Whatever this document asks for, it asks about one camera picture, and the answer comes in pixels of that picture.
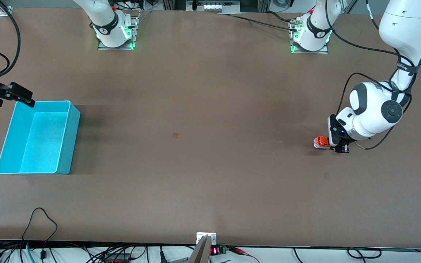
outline brown tabletop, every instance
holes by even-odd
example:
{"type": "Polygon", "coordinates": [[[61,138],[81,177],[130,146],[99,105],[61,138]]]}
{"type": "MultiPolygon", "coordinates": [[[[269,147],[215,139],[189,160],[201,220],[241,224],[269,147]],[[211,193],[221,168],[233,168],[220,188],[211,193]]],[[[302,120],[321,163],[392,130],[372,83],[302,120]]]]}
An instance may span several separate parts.
{"type": "MultiPolygon", "coordinates": [[[[343,155],[313,138],[327,134],[351,73],[388,79],[396,57],[335,37],[328,55],[291,54],[286,31],[204,12],[154,12],[136,50],[98,51],[81,9],[14,17],[22,49],[0,82],[71,100],[81,121],[71,175],[0,175],[0,239],[20,238],[41,206],[58,240],[193,243],[209,231],[241,245],[421,248],[421,71],[387,140],[343,155]]],[[[368,16],[335,26],[388,48],[368,16]]],[[[0,51],[11,58],[15,46],[2,19],[0,51]]],[[[0,108],[0,150],[13,104],[0,108]]],[[[37,213],[26,237],[52,229],[37,213]]]]}

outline mounting plate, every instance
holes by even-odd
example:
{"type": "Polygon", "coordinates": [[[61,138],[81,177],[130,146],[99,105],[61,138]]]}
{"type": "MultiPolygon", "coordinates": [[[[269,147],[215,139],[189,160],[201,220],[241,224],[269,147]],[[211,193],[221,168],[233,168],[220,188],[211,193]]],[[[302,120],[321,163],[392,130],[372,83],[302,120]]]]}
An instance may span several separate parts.
{"type": "Polygon", "coordinates": [[[209,235],[212,238],[212,245],[217,245],[217,233],[209,233],[209,232],[197,232],[196,244],[199,243],[199,241],[204,235],[209,235]]]}
{"type": "MultiPolygon", "coordinates": [[[[12,14],[12,10],[13,10],[14,8],[13,7],[11,7],[11,6],[7,6],[7,10],[9,10],[9,12],[12,14]]],[[[7,13],[4,11],[4,10],[2,10],[1,9],[1,7],[0,7],[0,16],[7,16],[7,13]]]]}

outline metal frame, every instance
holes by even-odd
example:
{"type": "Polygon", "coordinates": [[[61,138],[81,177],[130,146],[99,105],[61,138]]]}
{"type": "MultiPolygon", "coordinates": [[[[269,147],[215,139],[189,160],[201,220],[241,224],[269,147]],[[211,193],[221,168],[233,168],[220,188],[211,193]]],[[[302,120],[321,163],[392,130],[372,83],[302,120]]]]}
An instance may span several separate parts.
{"type": "Polygon", "coordinates": [[[194,248],[187,263],[209,263],[211,260],[211,246],[212,236],[203,235],[194,248]]]}
{"type": "Polygon", "coordinates": [[[354,9],[355,5],[357,4],[358,0],[352,0],[346,7],[342,7],[343,14],[349,14],[354,9]]]}

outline orange object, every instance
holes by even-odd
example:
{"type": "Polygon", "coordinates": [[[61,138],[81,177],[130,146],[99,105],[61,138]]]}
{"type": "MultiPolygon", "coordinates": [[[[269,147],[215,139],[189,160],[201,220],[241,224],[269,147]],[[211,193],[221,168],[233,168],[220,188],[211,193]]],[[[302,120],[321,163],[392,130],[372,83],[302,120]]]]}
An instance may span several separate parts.
{"type": "Polygon", "coordinates": [[[329,138],[325,136],[318,136],[314,138],[314,148],[318,149],[330,149],[331,145],[329,144],[329,138]]]}

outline white floor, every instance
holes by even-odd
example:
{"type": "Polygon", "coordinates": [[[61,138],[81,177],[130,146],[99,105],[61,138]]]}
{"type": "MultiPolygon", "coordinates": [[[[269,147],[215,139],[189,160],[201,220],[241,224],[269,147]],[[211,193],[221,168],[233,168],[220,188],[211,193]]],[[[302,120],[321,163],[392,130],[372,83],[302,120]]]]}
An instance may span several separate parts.
{"type": "MultiPolygon", "coordinates": [[[[261,263],[299,263],[295,258],[294,252],[291,248],[242,248],[247,253],[255,256],[261,263]]],[[[53,258],[48,249],[45,263],[54,263],[53,258]]],[[[90,257],[80,248],[53,248],[53,254],[58,263],[85,263],[90,257]]],[[[159,247],[149,247],[149,263],[160,263],[159,247]]],[[[101,248],[89,248],[93,254],[102,251],[101,248]]],[[[144,251],[143,247],[137,247],[132,253],[133,257],[140,256],[144,251]]],[[[174,261],[182,258],[187,258],[191,255],[192,250],[187,247],[163,247],[163,251],[167,261],[174,261]]],[[[31,251],[35,263],[40,263],[39,259],[40,249],[31,251]]],[[[303,263],[361,263],[360,259],[354,259],[347,255],[346,250],[327,250],[327,249],[306,249],[297,248],[297,253],[303,263]]],[[[22,250],[23,260],[25,263],[30,263],[26,250],[22,250]]],[[[372,256],[377,252],[365,252],[364,256],[372,256]]],[[[257,263],[256,260],[247,256],[240,256],[231,252],[224,255],[212,256],[213,263],[222,263],[227,260],[229,263],[257,263]]],[[[421,253],[418,252],[383,252],[383,255],[377,259],[367,259],[367,263],[421,263],[421,253]]],[[[20,263],[19,251],[13,253],[10,258],[10,263],[20,263]]],[[[146,254],[134,263],[147,263],[146,254]]]]}

